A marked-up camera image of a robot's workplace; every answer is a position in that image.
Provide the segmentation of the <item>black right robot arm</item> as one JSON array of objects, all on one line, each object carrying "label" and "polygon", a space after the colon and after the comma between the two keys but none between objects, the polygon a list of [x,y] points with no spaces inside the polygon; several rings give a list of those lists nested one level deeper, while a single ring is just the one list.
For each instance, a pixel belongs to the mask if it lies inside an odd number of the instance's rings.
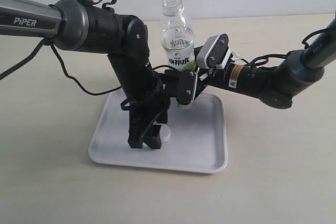
[{"label": "black right robot arm", "polygon": [[208,87],[256,98],[275,109],[288,109],[292,99],[319,81],[326,65],[335,61],[335,21],[303,40],[303,49],[241,60],[229,46],[227,34],[211,36],[194,49],[191,70],[166,70],[161,74],[164,92],[188,106]]}]

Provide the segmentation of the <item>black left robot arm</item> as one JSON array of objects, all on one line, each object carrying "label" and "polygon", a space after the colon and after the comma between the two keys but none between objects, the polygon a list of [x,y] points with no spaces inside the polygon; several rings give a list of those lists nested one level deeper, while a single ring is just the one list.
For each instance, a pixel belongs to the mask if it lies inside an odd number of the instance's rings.
[{"label": "black left robot arm", "polygon": [[160,128],[167,123],[169,96],[149,61],[148,29],[134,15],[116,14],[110,5],[91,0],[59,0],[45,5],[30,0],[1,0],[1,34],[39,37],[38,48],[107,55],[126,99],[131,148],[162,146]]}]

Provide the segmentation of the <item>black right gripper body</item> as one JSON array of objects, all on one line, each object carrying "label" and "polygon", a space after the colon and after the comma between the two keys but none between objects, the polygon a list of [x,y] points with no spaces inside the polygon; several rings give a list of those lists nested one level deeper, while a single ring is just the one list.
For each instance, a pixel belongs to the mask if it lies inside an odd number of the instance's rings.
[{"label": "black right gripper body", "polygon": [[228,84],[225,82],[225,75],[223,70],[214,70],[210,73],[209,69],[197,70],[197,82],[195,97],[197,98],[207,86],[227,90]]}]

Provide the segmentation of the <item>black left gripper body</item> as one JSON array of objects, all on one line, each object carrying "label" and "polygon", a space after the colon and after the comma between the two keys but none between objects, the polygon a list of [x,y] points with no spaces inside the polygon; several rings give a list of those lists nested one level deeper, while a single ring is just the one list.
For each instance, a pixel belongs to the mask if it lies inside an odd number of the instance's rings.
[{"label": "black left gripper body", "polygon": [[155,74],[154,86],[126,93],[121,109],[128,111],[131,130],[148,130],[155,123],[167,124],[171,98],[176,97],[179,74]]}]

